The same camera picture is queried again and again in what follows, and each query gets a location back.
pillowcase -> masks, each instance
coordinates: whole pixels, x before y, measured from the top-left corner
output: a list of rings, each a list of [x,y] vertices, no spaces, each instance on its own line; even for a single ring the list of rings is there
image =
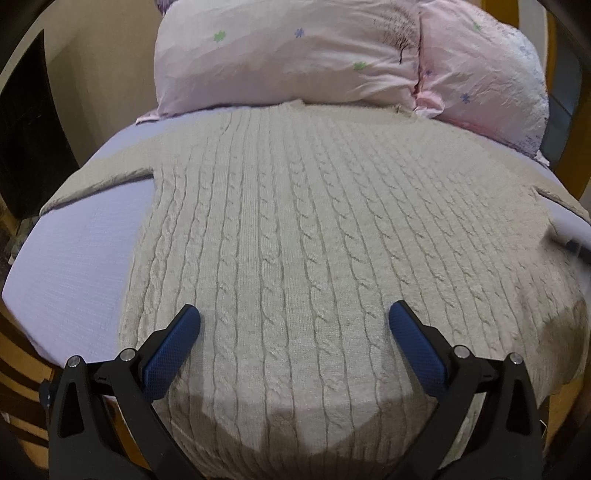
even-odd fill
[[[417,113],[535,156],[549,111],[531,42],[462,0],[421,4],[420,17]]]
[[[415,108],[415,0],[178,0],[154,57],[158,117],[215,105]]]

bedding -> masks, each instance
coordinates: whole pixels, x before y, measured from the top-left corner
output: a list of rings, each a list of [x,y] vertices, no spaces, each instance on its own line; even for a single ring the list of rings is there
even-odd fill
[[[114,135],[89,161],[100,161],[211,113],[188,113],[131,125]],[[490,143],[511,155],[516,163],[530,165],[560,183],[549,169],[503,145]],[[152,179],[97,192],[48,212],[27,239],[2,298],[37,351],[50,362],[64,366],[68,358],[81,352],[87,361],[99,362],[119,353],[119,312],[125,277],[153,194]],[[591,249],[591,226],[585,220],[547,198],[540,201],[549,209],[561,244],[573,240]],[[580,261],[575,267],[581,291],[591,305],[591,271]]]
[[[463,0],[425,2],[420,12],[417,113],[534,157],[549,107],[531,42]]]
[[[155,115],[365,100],[415,107],[415,0],[179,0],[155,47]]]

wall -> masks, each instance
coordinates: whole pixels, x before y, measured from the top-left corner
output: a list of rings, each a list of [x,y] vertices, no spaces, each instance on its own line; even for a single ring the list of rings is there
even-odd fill
[[[0,73],[0,89],[41,30],[57,113],[80,165],[114,133],[155,108],[154,0],[56,0]]]

mattress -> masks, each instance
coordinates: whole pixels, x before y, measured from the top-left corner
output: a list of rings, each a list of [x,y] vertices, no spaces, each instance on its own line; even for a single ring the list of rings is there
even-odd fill
[[[132,125],[113,136],[89,161],[100,161],[210,114],[196,112]],[[510,152],[516,161],[529,162],[558,182],[544,166]],[[86,362],[105,361],[119,352],[119,315],[129,266],[153,193],[153,180],[143,179],[52,210],[41,217],[23,245],[2,298],[38,353],[50,362],[63,366],[72,355],[81,355]],[[560,205],[541,201],[548,205],[561,240],[591,245],[591,226]],[[591,305],[591,268],[580,261],[575,268]]]

cable knit pattern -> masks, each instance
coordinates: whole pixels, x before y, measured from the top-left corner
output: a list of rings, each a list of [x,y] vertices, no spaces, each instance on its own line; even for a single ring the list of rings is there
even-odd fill
[[[536,191],[580,206],[508,161],[387,109],[241,109],[84,166],[44,212],[154,176],[121,347],[184,303],[201,311],[154,407],[204,474],[379,479],[434,407],[388,330],[392,302],[477,355],[523,354],[538,400],[580,368],[586,308]]]

